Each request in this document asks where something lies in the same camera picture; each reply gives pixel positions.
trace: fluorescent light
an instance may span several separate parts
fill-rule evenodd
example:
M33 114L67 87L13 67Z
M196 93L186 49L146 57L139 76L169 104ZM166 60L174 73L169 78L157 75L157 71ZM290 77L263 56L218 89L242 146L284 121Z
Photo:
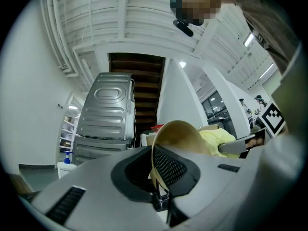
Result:
M180 62L181 67L185 67L186 66L186 62Z
M248 46L251 42L251 40L254 38L254 35L252 33L250 33L250 35L248 36L248 38L246 39L246 41L244 42L244 46Z
M259 77L259 79L261 79L261 78L269 71L269 69L270 69L271 67L273 67L273 65L274 65L274 64L271 64L271 65L269 66L269 68Z

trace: yellow cloth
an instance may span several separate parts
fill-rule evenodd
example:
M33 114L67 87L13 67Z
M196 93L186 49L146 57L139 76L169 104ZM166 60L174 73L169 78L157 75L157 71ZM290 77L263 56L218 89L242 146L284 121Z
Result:
M235 141L235 137L226 130L219 128L216 130L203 130L199 132L205 145L211 151L212 156L221 156L229 158L239 158L240 154L220 153L218 146L223 143Z

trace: cardboard box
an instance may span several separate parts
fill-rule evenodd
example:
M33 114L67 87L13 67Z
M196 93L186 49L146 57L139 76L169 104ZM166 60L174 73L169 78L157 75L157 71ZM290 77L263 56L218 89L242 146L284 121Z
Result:
M198 132L200 132L200 131L204 131L204 130L216 130L218 128L219 128L218 124L213 124L213 125L205 126L205 127L202 127L202 128L198 128L196 130ZM146 145L152 145L155 136L156 136L156 134L151 134L151 135L147 136L146 137Z
M71 142L61 140L60 145L65 147L71 147Z
M205 127L202 127L202 128L198 128L197 131L200 132L200 131L204 131L204 130L216 130L218 128L219 128L218 124L213 124L213 125L205 126Z
M71 122L72 118L69 117L69 116L65 116L64 120L65 120L65 121L68 121L68 122Z

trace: white ceiling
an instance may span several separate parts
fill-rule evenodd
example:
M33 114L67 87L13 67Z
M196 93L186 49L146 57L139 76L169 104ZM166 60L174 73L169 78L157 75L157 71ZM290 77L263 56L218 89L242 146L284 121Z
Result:
M184 67L184 71L191 81L200 102L203 102L216 91L214 84L201 67L188 64Z
M67 77L76 78L82 91L89 90L100 72L108 71L107 53L115 51L159 55L193 65L208 59L244 90L257 83L272 63L255 40L249 48L244 46L250 31L234 5L224 6L220 15L201 27L190 25L192 38L173 26L169 0L51 0L51 12L48 0L42 0L42 8L59 65Z

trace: wooden stairs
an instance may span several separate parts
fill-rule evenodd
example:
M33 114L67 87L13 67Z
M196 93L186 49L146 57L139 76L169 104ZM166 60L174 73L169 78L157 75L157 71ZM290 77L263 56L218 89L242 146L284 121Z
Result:
M132 53L111 53L109 58L110 72L131 73L135 81L136 147L139 147L140 134L157 123L156 112L165 59Z

